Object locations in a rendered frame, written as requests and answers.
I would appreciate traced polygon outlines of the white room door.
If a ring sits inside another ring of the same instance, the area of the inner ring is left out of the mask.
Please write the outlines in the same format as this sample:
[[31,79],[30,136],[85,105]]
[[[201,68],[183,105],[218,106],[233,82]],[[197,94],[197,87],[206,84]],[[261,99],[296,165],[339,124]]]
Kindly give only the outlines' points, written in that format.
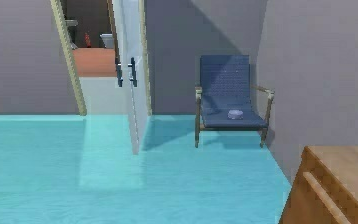
[[[142,150],[144,136],[151,115],[149,67],[145,37],[145,15],[143,0],[112,0],[117,35],[117,58],[120,59],[132,152]],[[129,81],[131,57],[136,62],[138,86]]]

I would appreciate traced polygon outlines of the white toilet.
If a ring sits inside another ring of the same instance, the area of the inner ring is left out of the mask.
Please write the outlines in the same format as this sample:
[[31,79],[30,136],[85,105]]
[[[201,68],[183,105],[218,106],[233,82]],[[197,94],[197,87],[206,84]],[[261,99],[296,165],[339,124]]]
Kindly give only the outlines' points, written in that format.
[[105,48],[107,48],[107,49],[114,48],[114,38],[111,34],[101,34],[100,38],[103,41]]

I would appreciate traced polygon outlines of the light wooden cabinet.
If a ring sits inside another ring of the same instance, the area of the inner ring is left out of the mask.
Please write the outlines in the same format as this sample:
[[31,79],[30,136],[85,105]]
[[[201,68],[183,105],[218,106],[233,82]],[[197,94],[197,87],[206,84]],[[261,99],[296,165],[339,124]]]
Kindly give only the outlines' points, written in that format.
[[358,146],[307,146],[278,224],[358,224]]

